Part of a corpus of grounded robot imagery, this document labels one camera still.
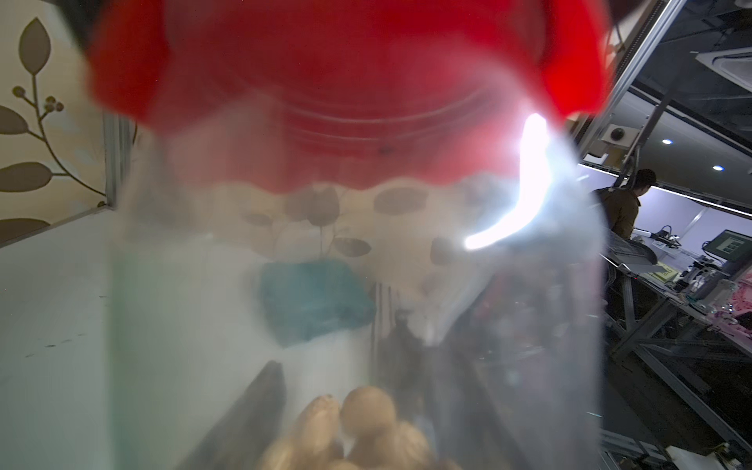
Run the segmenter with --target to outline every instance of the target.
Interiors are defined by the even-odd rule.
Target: security camera
[[[615,147],[629,148],[637,138],[640,129],[610,124],[603,132],[601,140]]]

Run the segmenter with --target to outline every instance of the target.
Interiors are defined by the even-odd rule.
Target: teal cloth
[[[283,347],[368,325],[376,315],[358,277],[339,259],[264,265],[260,298],[266,321]]]

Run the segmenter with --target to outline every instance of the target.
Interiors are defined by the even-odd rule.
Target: red cap
[[[488,151],[505,124],[504,106],[483,113],[508,79],[495,62],[554,118],[599,109],[605,18],[597,0],[120,0],[88,56],[96,98],[167,139],[216,117],[213,165],[179,170],[195,182],[449,183],[516,167]],[[227,110],[264,96],[282,153],[226,131]]]

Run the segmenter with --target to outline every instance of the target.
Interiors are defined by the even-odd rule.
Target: monitor
[[[729,262],[739,261],[752,254],[752,237],[724,230],[708,243],[705,251]]]

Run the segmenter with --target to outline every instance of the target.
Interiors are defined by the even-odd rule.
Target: equipment
[[[601,140],[614,147],[628,149],[640,133],[640,129],[609,124],[603,132]]]
[[[752,258],[752,237],[731,230],[724,230],[705,245],[703,250],[725,259],[726,264],[723,265],[723,270],[731,275],[731,269],[741,268],[741,264]]]
[[[669,248],[679,248],[681,246],[681,243],[679,242],[679,235],[672,234],[671,230],[672,228],[670,225],[663,226],[657,233],[651,233],[650,238],[655,241],[660,241]]]
[[[675,290],[686,292],[693,300],[702,300],[718,285],[718,281],[734,278],[752,262],[752,238],[741,233],[724,230],[702,250],[717,261],[726,260],[718,268],[709,258],[693,263],[692,269],[677,281]]]

